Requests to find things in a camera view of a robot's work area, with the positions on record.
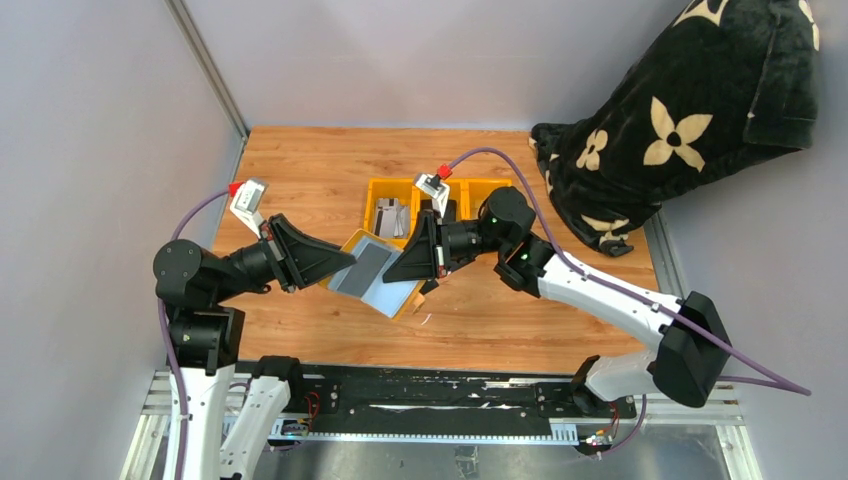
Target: wooden table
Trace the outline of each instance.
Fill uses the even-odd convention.
[[[516,160],[540,195],[543,213],[566,251],[624,280],[656,289],[641,231],[631,235],[636,250],[617,259],[591,251],[568,231],[546,198],[526,132],[257,127],[236,179],[259,177],[270,184],[261,207],[266,217],[283,212],[301,231],[341,245],[362,227],[369,178],[433,172],[479,146],[502,149]],[[520,188],[512,170],[488,154],[466,161],[454,176],[512,177]],[[538,222],[536,230],[544,236]],[[213,249],[223,255],[255,240],[226,213]],[[247,313],[240,356],[569,373],[590,355],[620,355],[640,348],[632,337],[589,314],[510,290],[492,271],[494,265],[494,256],[481,256],[428,294],[418,313],[407,313],[397,322],[319,286],[295,294],[275,286],[268,295],[242,295],[229,303]]]

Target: flower-patterned blanket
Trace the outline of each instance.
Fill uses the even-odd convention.
[[[692,0],[593,117],[533,127],[557,212],[623,255],[664,200],[810,147],[818,49],[807,0]]]

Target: dark gray rectangle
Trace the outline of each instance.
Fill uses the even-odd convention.
[[[365,295],[391,254],[389,250],[373,243],[366,245],[336,291],[356,297]]]

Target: black fabric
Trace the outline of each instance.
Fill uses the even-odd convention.
[[[818,27],[799,0],[693,0],[607,103],[531,132],[551,201],[610,256],[670,198],[812,145]]]

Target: black blanket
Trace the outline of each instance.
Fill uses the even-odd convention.
[[[693,0],[593,117],[533,127],[557,212],[622,255],[664,200],[810,147],[818,48],[806,0]]]

